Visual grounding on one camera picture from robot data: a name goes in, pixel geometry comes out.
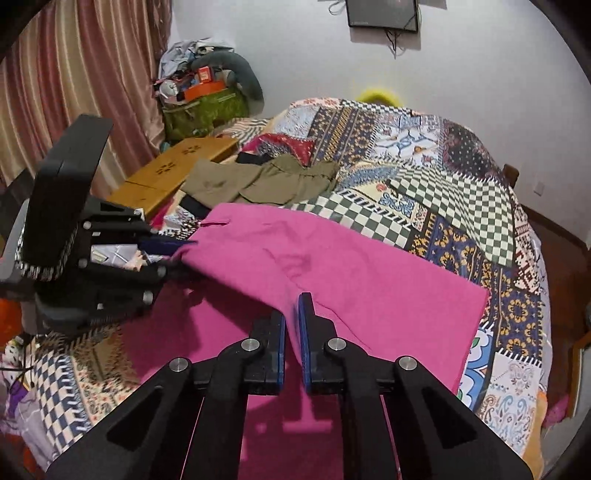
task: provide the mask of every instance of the pink curtain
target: pink curtain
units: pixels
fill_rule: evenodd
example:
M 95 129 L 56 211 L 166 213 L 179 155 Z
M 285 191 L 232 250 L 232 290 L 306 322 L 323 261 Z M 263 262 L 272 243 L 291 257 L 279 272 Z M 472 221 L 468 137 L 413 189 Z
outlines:
M 95 175 L 105 197 L 152 160 L 164 138 L 152 96 L 171 0 L 53 0 L 0 64 L 0 172 L 37 164 L 81 113 L 114 122 Z

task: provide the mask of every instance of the checkered pattern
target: checkered pattern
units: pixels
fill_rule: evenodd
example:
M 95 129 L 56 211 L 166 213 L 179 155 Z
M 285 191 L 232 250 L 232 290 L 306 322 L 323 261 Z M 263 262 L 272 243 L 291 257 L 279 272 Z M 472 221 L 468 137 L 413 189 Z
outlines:
M 339 193 L 319 196 L 284 208 L 313 213 L 355 230 L 361 235 L 400 248 L 406 246 L 410 236 L 408 228 L 372 211 L 371 208 L 358 205 Z
M 464 230 L 492 262 L 510 267 L 514 238 L 511 203 L 493 180 L 470 179 L 435 168 L 401 167 L 392 180 L 399 192 L 418 200 Z
M 55 348 L 44 343 L 45 353 L 34 368 L 34 384 L 41 406 L 41 418 L 58 453 L 86 433 L 91 425 L 76 394 L 72 363 L 65 353 L 65 342 L 54 339 Z
M 164 226 L 160 233 L 177 240 L 189 240 L 197 231 L 198 222 L 199 220 L 191 212 L 179 205 L 174 213 L 164 217 Z
M 356 102 L 354 100 L 341 100 L 340 105 L 342 108 L 356 108 L 363 110 L 364 112 L 375 112 L 375 113 L 398 113 L 401 115 L 410 115 L 410 108 L 398 108 L 388 105 L 380 105 L 379 103 L 364 103 Z
M 239 118 L 233 125 L 224 128 L 218 135 L 235 138 L 238 140 L 238 149 L 241 149 L 250 140 L 260 135 L 268 123 L 268 118 Z

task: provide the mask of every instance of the pink cloth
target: pink cloth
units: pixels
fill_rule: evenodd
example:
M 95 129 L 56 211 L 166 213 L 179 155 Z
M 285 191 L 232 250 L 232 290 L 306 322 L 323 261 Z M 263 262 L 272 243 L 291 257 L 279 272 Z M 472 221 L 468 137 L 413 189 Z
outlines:
M 217 355 L 269 306 L 284 314 L 293 347 L 285 388 L 249 399 L 241 479 L 342 479 L 337 403 L 308 397 L 301 384 L 303 291 L 340 337 L 392 361 L 412 355 L 457 391 L 485 289 L 329 220 L 273 206 L 221 204 L 191 239 L 177 255 L 207 278 L 192 290 L 167 286 L 148 318 L 124 325 L 126 350 L 146 380 L 175 356 Z
M 542 427 L 549 429 L 551 426 L 560 423 L 566 418 L 569 409 L 569 395 L 563 395 L 556 405 L 553 405 L 546 412 Z

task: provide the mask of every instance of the paw print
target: paw print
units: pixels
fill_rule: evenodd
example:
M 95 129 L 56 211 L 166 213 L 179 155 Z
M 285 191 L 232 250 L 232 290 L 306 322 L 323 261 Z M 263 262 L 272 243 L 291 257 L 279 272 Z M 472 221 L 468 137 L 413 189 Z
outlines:
M 169 161 L 168 163 L 162 165 L 158 170 L 156 170 L 156 175 L 162 175 L 174 168 L 174 163 Z
M 199 147 L 198 145 L 194 145 L 192 147 L 185 148 L 185 150 L 183 150 L 183 155 L 188 155 L 190 153 L 195 153 L 199 149 L 201 149 L 201 147 Z

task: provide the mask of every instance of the electrical outlet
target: electrical outlet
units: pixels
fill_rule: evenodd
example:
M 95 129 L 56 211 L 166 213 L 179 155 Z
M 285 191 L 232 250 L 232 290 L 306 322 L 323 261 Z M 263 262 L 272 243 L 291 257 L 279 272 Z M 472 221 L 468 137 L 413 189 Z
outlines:
M 535 184 L 535 188 L 534 188 L 534 193 L 542 196 L 544 194 L 544 188 L 546 185 L 544 185 L 544 183 L 542 182 L 538 182 Z

